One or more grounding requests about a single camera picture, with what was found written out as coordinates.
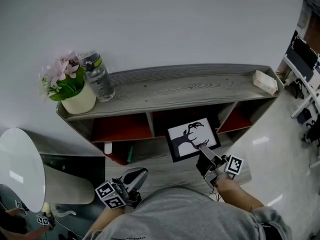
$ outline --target shelf top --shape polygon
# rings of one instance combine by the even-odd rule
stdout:
[[[270,95],[253,84],[252,76],[256,70],[269,74],[271,71],[273,77],[277,78],[268,66],[200,65],[195,65],[193,70],[190,70],[192,65],[186,65],[188,70],[184,71],[179,65],[111,74],[112,82],[118,84],[112,100],[104,103],[97,101],[91,111],[77,115],[68,114],[59,102],[57,113],[65,120],[73,121],[277,96]]]

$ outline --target person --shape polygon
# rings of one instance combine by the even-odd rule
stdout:
[[[28,232],[26,220],[18,216],[20,212],[19,208],[0,209],[0,240],[38,240],[49,230],[49,226],[41,226]]]
[[[245,192],[227,173],[215,187],[224,202],[197,191],[158,190],[129,214],[106,208],[84,240],[287,240],[291,230],[282,217]]]

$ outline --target white round table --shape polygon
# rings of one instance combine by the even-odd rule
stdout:
[[[11,188],[34,213],[44,202],[79,205],[95,198],[87,179],[44,165],[32,139],[19,128],[0,137],[0,184]]]

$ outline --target white floor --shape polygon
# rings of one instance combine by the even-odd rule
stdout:
[[[299,102],[284,91],[264,116],[228,151],[245,152],[252,181],[242,187],[264,205],[272,205],[291,227],[293,239],[320,230],[320,165],[316,143],[301,141],[306,127],[290,117]]]

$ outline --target deer antler silhouette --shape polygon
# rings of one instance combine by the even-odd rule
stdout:
[[[180,155],[180,153],[179,153],[179,146],[180,146],[181,144],[183,144],[183,143],[190,143],[190,144],[193,146],[193,148],[196,149],[196,150],[199,149],[199,146],[200,146],[201,144],[203,144],[203,145],[207,145],[207,144],[208,144],[208,142],[209,142],[208,139],[206,139],[204,142],[202,142],[202,143],[199,144],[199,145],[195,145],[195,144],[193,143],[193,141],[196,140],[197,137],[194,138],[194,139],[189,139],[189,135],[193,133],[193,132],[190,132],[190,130],[191,130],[192,128],[197,129],[197,128],[200,127],[200,126],[204,127],[204,125],[203,125],[202,123],[200,123],[200,122],[190,123],[190,124],[188,125],[188,130],[185,130],[185,131],[183,132],[183,135],[182,135],[181,137],[177,137],[177,138],[174,138],[174,139],[171,140],[171,143],[172,143],[172,146],[173,146],[173,150],[174,150],[174,152],[175,152],[176,154]]]

